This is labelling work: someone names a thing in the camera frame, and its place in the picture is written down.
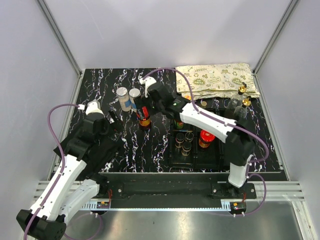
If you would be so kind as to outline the yellow-cap green-label bottle front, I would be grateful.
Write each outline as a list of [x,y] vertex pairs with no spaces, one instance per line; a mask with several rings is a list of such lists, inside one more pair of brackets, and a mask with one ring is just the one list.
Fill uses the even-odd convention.
[[174,128],[177,129],[177,130],[181,130],[184,128],[184,123],[180,120],[174,120]]

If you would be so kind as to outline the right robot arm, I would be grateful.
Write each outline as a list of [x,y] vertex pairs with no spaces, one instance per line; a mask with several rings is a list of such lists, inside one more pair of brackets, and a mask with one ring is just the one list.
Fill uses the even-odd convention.
[[204,130],[224,143],[224,157],[229,161],[228,195],[239,198],[245,192],[247,168],[253,156],[256,141],[250,132],[236,120],[224,118],[198,107],[192,101],[174,97],[159,82],[148,86],[145,94],[134,98],[137,113],[142,118],[162,113],[169,119],[178,120]]

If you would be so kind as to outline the red-lid chili sauce jar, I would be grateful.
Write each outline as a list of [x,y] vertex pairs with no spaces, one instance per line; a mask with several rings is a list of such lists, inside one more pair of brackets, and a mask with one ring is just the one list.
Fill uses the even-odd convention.
[[199,135],[198,144],[201,148],[206,149],[210,146],[210,144],[215,140],[216,136],[205,131],[201,130]]
[[139,114],[137,112],[136,115],[137,115],[140,129],[144,130],[144,131],[149,130],[151,128],[152,124],[151,124],[151,119],[150,119],[150,115],[148,113],[147,108],[145,106],[142,107],[141,114]]

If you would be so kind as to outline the red-lid chili sauce jar front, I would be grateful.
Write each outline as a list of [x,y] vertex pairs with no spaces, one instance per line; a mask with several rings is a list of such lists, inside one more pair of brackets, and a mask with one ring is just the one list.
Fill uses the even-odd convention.
[[216,136],[205,131],[201,130],[199,135],[198,144],[201,148],[206,149],[210,146],[210,144],[215,140]]

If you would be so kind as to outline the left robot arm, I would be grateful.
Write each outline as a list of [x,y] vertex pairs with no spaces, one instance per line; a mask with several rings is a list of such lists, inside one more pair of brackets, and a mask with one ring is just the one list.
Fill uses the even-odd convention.
[[16,216],[24,239],[60,240],[83,205],[108,193],[107,178],[99,172],[119,150],[121,144],[113,137],[122,130],[114,111],[96,111],[62,141],[58,170],[38,200]]

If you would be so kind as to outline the yellow-label beige-cap bottle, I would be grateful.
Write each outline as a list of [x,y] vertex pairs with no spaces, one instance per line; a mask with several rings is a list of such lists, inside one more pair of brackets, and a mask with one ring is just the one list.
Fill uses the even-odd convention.
[[201,102],[201,107],[202,108],[206,108],[207,107],[207,102],[206,101],[202,101]]

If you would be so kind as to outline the glass oil bottle gold spout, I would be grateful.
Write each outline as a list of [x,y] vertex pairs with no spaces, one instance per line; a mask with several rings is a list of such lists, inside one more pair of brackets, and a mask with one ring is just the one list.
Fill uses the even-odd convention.
[[242,82],[241,86],[237,90],[237,93],[231,96],[229,103],[226,107],[226,110],[229,113],[233,113],[236,107],[242,104],[242,101],[245,98],[246,92],[247,92],[247,84],[245,82]]

